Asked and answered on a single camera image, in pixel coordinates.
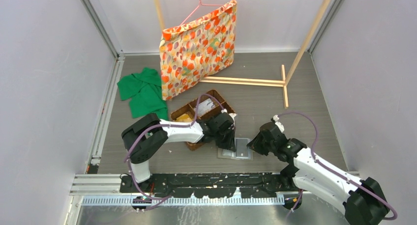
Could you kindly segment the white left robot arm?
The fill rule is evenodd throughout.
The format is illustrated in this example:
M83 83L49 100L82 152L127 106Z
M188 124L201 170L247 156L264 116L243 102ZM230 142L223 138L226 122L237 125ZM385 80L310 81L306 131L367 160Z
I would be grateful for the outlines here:
M207 120L173 122L150 113L132 124L122 132L121 138L127 150L124 161L129 161L133 173L133 188L140 193L150 188L149 160L166 143L204 144L213 141L218 148L235 152L236 115L221 111Z

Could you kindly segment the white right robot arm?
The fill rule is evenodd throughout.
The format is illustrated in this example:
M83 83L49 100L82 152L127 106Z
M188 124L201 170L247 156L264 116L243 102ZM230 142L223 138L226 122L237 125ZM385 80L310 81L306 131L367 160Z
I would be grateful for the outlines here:
M281 170L281 186L308 191L338 209L351 225L377 225L390 212L379 183L342 171L315 153L303 142L286 138L280 122L260 127L248 147L261 154L274 154L288 165Z

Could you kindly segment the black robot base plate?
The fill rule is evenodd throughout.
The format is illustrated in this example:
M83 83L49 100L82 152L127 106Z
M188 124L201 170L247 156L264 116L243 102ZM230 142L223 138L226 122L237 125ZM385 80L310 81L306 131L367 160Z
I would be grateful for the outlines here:
M127 173L119 177L121 193L144 192L158 198L231 198L236 193L243 198L269 198L300 192L289 178L271 172L155 173L139 184Z

